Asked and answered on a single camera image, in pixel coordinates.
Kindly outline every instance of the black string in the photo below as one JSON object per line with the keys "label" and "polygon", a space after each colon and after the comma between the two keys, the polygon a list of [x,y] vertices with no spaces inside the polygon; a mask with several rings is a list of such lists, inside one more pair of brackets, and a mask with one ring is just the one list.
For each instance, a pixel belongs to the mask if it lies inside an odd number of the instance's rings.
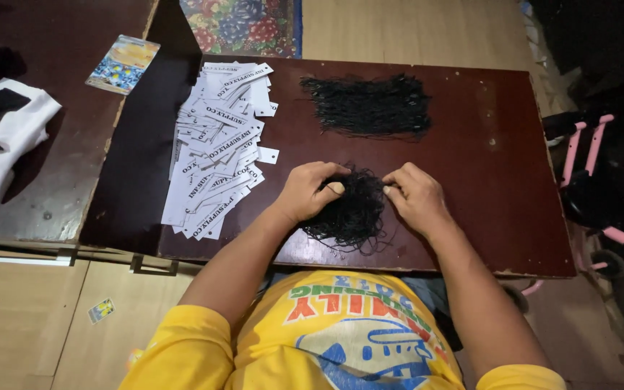
{"label": "black string", "polygon": [[322,243],[340,252],[360,251],[365,256],[382,252],[389,245],[389,242],[380,241],[387,236],[382,230],[381,219],[384,183],[369,169],[356,169],[352,164],[346,164],[346,167],[351,169],[351,174],[327,179],[320,185],[321,191],[330,182],[340,182],[345,187],[341,198],[330,202],[300,227],[311,239],[319,242],[334,238],[333,246]]}
{"label": "black string", "polygon": [[322,131],[347,137],[420,140],[430,127],[423,83],[412,75],[398,74],[384,81],[359,77],[300,81],[315,103]]}

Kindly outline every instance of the tangled black string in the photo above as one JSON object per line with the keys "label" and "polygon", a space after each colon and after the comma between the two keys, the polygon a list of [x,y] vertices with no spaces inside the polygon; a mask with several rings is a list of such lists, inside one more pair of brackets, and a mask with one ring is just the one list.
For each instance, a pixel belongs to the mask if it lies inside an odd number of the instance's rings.
{"label": "tangled black string", "polygon": [[348,137],[420,140],[430,127],[423,83],[412,75],[397,74],[384,81],[357,77],[300,81],[312,96],[322,131]]}
{"label": "tangled black string", "polygon": [[[335,245],[330,248],[341,252],[360,251],[369,256],[381,252],[380,244],[387,236],[382,230],[381,220],[384,211],[384,183],[369,169],[356,169],[352,164],[346,164],[351,174],[327,179],[320,186],[320,190],[330,182],[340,182],[345,187],[341,198],[334,200],[322,209],[315,217],[301,223],[302,230],[319,242],[334,238]],[[351,247],[348,251],[339,247]]]}

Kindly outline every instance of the left hand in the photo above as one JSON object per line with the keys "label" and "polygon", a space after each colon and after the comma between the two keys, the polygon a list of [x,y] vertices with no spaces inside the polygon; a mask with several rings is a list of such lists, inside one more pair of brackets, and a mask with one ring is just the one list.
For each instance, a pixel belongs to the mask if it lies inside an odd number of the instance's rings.
{"label": "left hand", "polygon": [[330,182],[321,191],[319,186],[334,175],[347,175],[350,169],[332,162],[310,162],[290,171],[286,185],[272,208],[279,210],[297,224],[316,216],[329,202],[341,198],[343,184]]}

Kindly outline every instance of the floral rug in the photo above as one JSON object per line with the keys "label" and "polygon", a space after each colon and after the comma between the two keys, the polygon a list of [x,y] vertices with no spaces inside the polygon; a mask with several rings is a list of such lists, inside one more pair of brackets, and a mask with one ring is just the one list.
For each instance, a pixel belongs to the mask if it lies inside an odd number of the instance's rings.
{"label": "floral rug", "polygon": [[300,58],[302,0],[179,0],[204,53]]}

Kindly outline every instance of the stroller wheel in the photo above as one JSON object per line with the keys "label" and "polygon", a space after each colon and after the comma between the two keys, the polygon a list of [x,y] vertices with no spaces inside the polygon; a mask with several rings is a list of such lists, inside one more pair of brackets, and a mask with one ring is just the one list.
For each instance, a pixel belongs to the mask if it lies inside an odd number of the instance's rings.
{"label": "stroller wheel", "polygon": [[596,273],[606,280],[618,279],[624,276],[624,260],[617,253],[607,249],[601,249],[591,254],[591,262],[594,264],[606,263],[608,266],[597,269]]}
{"label": "stroller wheel", "polygon": [[509,285],[502,285],[502,288],[512,299],[512,302],[515,303],[516,308],[519,309],[520,313],[522,313],[523,315],[528,313],[528,300],[526,300],[526,297],[524,296],[524,294],[521,293],[521,291]]}

